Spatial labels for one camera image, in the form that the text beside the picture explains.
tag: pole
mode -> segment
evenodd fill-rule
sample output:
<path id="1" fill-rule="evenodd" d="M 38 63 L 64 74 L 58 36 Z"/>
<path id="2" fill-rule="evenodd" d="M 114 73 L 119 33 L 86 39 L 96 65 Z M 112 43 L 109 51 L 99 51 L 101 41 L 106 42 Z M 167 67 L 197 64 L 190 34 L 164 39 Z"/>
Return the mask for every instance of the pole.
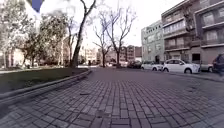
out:
<path id="1" fill-rule="evenodd" d="M 200 41 L 200 73 L 201 73 L 201 65 L 202 65 L 202 40 L 199 38 Z"/>

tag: grass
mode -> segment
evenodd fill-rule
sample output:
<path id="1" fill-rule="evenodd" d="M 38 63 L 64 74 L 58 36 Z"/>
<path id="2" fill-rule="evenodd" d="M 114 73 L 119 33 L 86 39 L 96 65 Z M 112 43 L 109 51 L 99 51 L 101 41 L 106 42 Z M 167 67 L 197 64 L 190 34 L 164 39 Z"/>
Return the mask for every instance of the grass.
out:
<path id="1" fill-rule="evenodd" d="M 84 71 L 86 69 L 56 68 L 0 74 L 0 93 L 62 79 Z"/>

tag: white car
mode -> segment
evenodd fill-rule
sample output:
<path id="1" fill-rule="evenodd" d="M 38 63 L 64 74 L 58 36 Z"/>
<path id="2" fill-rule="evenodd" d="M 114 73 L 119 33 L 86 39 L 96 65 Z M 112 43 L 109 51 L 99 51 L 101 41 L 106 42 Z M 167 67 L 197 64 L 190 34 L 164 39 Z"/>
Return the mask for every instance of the white car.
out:
<path id="1" fill-rule="evenodd" d="M 199 73 L 200 65 L 188 63 L 179 59 L 167 60 L 163 66 L 164 72 L 180 72 L 186 74 Z"/>
<path id="2" fill-rule="evenodd" d="M 142 63 L 142 69 L 149 69 L 152 71 L 161 71 L 163 69 L 162 64 L 155 64 L 154 62 L 145 61 Z"/>

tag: road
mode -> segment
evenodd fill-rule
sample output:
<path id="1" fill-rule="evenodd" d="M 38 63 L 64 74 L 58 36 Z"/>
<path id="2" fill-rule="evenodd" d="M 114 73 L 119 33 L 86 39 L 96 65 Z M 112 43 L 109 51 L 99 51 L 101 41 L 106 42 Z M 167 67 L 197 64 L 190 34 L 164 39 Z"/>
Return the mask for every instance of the road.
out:
<path id="1" fill-rule="evenodd" d="M 136 70 L 88 78 L 1 109 L 1 128 L 223 128 L 224 84 Z"/>

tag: balcony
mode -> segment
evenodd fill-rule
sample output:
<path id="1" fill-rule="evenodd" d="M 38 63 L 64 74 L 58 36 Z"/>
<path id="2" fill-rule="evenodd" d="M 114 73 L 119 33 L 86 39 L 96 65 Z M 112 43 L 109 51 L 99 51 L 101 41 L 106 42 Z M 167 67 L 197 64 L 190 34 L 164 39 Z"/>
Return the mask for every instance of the balcony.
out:
<path id="1" fill-rule="evenodd" d="M 220 47 L 220 46 L 224 46 L 224 38 L 216 39 L 216 40 L 203 40 L 201 42 L 202 48 Z"/>
<path id="2" fill-rule="evenodd" d="M 165 51 L 166 52 L 171 52 L 171 51 L 181 51 L 181 50 L 188 50 L 190 49 L 189 43 L 184 44 L 184 45 L 175 45 L 175 46 L 165 46 Z"/>
<path id="3" fill-rule="evenodd" d="M 222 27 L 224 26 L 224 19 L 223 18 L 217 18 L 215 19 L 214 22 L 211 22 L 209 25 L 206 25 L 206 24 L 202 24 L 202 28 L 207 30 L 207 29 L 213 29 L 213 28 L 219 28 L 219 27 Z"/>
<path id="4" fill-rule="evenodd" d="M 180 30 L 168 33 L 168 34 L 164 34 L 163 37 L 164 37 L 164 39 L 169 39 L 169 38 L 181 36 L 181 35 L 184 35 L 187 33 L 188 33 L 188 31 L 186 30 L 186 28 L 183 28 L 183 29 L 180 29 Z"/>

